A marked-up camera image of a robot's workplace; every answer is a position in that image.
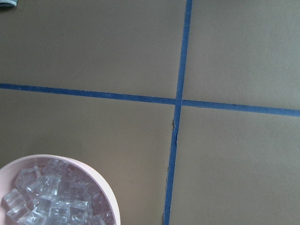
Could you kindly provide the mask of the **pink bowl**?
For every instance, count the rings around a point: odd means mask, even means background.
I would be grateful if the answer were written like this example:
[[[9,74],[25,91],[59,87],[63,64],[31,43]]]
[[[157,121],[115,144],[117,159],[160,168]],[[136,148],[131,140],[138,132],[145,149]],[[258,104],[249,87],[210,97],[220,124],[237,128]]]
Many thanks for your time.
[[[110,185],[105,180],[105,178],[91,166],[83,162],[80,162],[76,159],[72,159],[68,157],[40,154],[40,155],[31,155],[31,156],[22,157],[8,163],[7,165],[5,165],[0,169],[0,196],[3,197],[13,188],[15,178],[17,177],[20,170],[35,165],[44,166],[46,165],[46,162],[50,159],[58,159],[58,160],[68,162],[72,164],[74,167],[77,167],[78,169],[85,172],[88,176],[90,176],[90,178],[92,178],[92,180],[94,180],[94,182],[97,183],[97,185],[100,187],[100,189],[106,196],[106,199],[108,200],[112,209],[112,214],[114,216],[115,224],[116,225],[121,224],[120,210],[119,210],[116,197]]]

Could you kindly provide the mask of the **folded grey cloth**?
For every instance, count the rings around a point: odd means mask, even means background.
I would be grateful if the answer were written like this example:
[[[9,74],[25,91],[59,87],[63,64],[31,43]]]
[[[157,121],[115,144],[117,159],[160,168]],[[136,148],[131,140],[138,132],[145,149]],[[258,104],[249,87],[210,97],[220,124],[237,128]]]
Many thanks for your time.
[[[0,0],[0,8],[14,8],[18,4],[18,0]]]

